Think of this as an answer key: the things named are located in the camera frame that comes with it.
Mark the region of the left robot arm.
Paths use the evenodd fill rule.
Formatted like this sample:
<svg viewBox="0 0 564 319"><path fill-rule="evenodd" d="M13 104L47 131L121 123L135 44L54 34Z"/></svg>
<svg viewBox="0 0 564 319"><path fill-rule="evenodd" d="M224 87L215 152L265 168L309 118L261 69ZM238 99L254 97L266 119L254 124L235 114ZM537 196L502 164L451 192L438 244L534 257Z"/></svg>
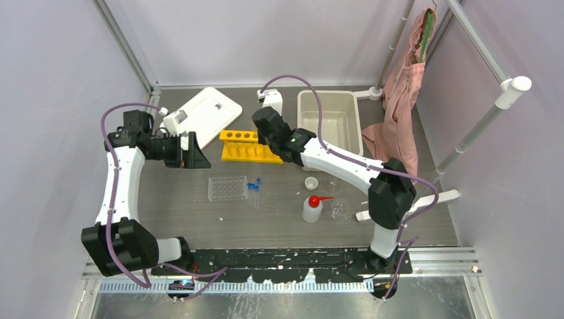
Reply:
<svg viewBox="0 0 564 319"><path fill-rule="evenodd" d="M194 256L183 237L157 239L138 217L138 191L147 161L168 168L209 169L195 132L161 136L153 133L153 115L131 110L113 132L103 131L108 175L100 213L81 232L81 242L101 275L131 275L137 270L168 266L178 274L190 272Z"/></svg>

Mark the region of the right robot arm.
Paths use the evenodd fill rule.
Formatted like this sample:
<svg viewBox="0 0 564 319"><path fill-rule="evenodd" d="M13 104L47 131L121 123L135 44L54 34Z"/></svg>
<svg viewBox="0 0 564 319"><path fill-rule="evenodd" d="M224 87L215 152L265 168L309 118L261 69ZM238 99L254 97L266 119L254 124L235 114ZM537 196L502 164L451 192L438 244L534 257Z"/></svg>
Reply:
<svg viewBox="0 0 564 319"><path fill-rule="evenodd" d="M284 162L323 171L361 190L368 198L374 222L369 263L379 273L395 264L400 224L411 208L416 191L401 161L387 162L358 156L333 146L304 128L292 129L272 107L251 117L258 140Z"/></svg>

